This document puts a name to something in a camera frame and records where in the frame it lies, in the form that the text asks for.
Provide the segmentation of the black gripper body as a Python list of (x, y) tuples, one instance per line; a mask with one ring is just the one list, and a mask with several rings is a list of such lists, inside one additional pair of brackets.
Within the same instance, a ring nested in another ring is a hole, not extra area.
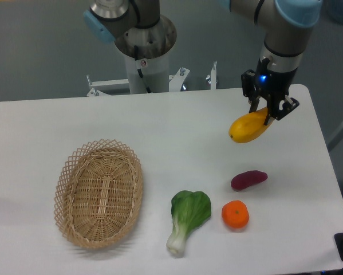
[(241, 75), (243, 95), (250, 101), (258, 96), (267, 100), (268, 95), (281, 101), (289, 95), (297, 68), (288, 72), (275, 72), (268, 68), (268, 61), (259, 60), (256, 70), (248, 69)]

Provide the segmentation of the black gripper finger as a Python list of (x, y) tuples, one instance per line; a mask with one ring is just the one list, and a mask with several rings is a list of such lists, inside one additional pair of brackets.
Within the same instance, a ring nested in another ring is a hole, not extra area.
[(249, 97), (249, 103), (250, 103), (250, 109), (249, 109), (249, 113), (253, 113), (256, 112), (258, 109), (258, 105), (260, 102), (260, 96), (257, 97)]
[(278, 107), (276, 120), (281, 120), (291, 112), (293, 112), (299, 106), (299, 101), (292, 97), (285, 97), (282, 100), (282, 105)]

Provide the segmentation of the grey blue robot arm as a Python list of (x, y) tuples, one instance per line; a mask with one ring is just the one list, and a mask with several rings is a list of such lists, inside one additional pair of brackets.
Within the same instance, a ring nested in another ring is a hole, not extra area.
[[(223, 5), (265, 29), (256, 70), (241, 76), (243, 95), (251, 112), (257, 110), (260, 99), (266, 100), (267, 123), (281, 120), (298, 107), (289, 87), (318, 22), (321, 1), (224, 1)], [(159, 1), (93, 1), (83, 18), (100, 41), (115, 44), (132, 60), (132, 93), (168, 91), (168, 77), (146, 69), (176, 42), (176, 29), (160, 14)]]

